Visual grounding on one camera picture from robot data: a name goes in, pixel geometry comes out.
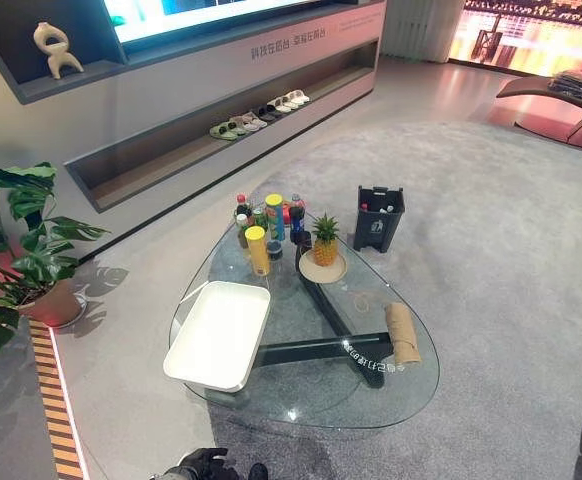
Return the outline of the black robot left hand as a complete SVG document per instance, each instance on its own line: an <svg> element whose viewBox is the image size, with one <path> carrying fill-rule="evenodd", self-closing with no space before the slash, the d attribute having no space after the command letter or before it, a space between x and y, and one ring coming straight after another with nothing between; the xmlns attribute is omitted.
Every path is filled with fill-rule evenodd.
<svg viewBox="0 0 582 480"><path fill-rule="evenodd" d="M262 463L254 463L246 477L226 463L227 448L199 448L186 454L177 465L170 467L157 479L180 480L240 480L269 478L267 467Z"/></svg>

